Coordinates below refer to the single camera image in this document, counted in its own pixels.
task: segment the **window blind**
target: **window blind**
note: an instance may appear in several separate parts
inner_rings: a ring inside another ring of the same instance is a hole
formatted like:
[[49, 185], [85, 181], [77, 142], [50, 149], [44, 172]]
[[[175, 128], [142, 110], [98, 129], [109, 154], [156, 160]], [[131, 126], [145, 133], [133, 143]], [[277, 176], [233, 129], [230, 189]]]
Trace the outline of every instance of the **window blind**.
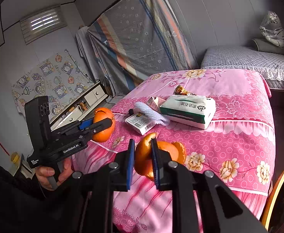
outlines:
[[26, 45], [52, 31], [67, 26], [60, 6], [40, 12], [20, 21]]

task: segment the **blue gripper pad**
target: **blue gripper pad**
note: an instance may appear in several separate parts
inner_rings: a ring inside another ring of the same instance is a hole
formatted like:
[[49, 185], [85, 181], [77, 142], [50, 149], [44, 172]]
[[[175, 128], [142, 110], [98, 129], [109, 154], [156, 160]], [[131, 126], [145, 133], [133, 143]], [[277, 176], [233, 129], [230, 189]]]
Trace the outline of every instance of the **blue gripper pad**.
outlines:
[[152, 147], [152, 165], [153, 165], [153, 172], [154, 172], [154, 182], [156, 185], [156, 189], [159, 189], [160, 186], [160, 174], [159, 174], [159, 165], [158, 165], [158, 146], [156, 139], [151, 140], [151, 147]]
[[89, 127], [89, 126], [92, 125], [92, 124], [93, 124], [93, 118], [90, 118], [90, 119], [88, 119], [88, 120], [82, 122], [81, 125], [79, 125], [79, 129], [80, 129], [80, 130], [83, 130], [83, 129]]
[[133, 175], [133, 165], [135, 163], [135, 141], [130, 139], [128, 151], [130, 151], [128, 167], [127, 167], [127, 190], [130, 190]]

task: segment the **cabinet drawer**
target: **cabinet drawer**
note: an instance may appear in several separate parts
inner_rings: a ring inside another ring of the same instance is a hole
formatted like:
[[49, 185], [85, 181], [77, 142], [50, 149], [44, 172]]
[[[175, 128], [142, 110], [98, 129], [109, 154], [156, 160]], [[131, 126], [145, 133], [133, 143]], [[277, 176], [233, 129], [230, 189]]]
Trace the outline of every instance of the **cabinet drawer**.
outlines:
[[87, 95], [84, 96], [89, 106], [93, 105], [98, 100], [94, 95], [94, 90], [90, 91]]
[[100, 99], [103, 95], [105, 95], [101, 86], [97, 86], [94, 90], [92, 90], [92, 92], [94, 93], [97, 99]]
[[78, 106], [77, 108], [75, 108], [70, 114], [68, 114], [64, 119], [63, 121], [61, 121], [57, 126], [56, 126], [56, 129], [57, 128], [60, 128], [68, 123], [72, 123], [74, 121], [76, 121], [82, 114], [82, 110], [79, 109], [80, 106]]

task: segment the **peeled orange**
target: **peeled orange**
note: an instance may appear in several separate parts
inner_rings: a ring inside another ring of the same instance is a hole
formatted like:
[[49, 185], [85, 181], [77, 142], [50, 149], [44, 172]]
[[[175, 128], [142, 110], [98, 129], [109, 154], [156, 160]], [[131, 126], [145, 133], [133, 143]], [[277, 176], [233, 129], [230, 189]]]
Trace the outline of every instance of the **peeled orange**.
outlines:
[[[151, 139], [155, 137], [156, 133], [154, 132], [146, 135], [138, 143], [135, 150], [135, 171], [151, 180], [154, 180]], [[169, 152], [173, 161], [177, 161], [180, 164], [185, 162], [185, 148], [180, 142], [169, 143], [165, 141], [157, 141], [157, 145], [160, 150]]]
[[92, 140], [98, 143], [106, 142], [110, 138], [116, 122], [114, 114], [108, 108], [97, 108], [94, 111], [93, 123], [99, 122], [105, 118], [110, 118], [112, 120], [112, 126], [92, 136]]

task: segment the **human hand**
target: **human hand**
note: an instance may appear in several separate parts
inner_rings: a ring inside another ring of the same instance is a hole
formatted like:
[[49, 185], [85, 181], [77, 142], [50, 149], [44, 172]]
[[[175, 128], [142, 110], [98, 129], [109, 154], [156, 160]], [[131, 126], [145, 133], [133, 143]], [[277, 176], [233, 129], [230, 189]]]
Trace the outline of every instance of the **human hand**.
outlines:
[[[73, 170], [71, 169], [71, 163], [72, 162], [70, 157], [63, 160], [63, 171], [58, 177], [57, 186], [60, 186], [73, 173]], [[35, 174], [43, 188], [53, 191], [51, 184], [47, 179], [47, 177], [53, 176], [55, 174], [55, 170], [53, 168], [48, 166], [39, 166], [35, 169]]]

